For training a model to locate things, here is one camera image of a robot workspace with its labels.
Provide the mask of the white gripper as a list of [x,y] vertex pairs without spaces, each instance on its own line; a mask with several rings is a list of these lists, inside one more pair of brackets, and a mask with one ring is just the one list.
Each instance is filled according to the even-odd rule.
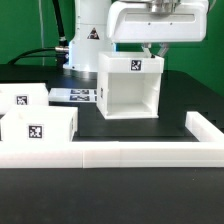
[[108,13],[107,36],[114,43],[161,43],[164,57],[171,42],[200,42],[206,36],[208,0],[117,0]]

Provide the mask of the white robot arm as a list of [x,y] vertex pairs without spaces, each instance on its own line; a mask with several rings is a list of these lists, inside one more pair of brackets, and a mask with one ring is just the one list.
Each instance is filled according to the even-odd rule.
[[200,42],[209,0],[75,0],[75,35],[63,68],[93,77],[98,53],[118,43]]

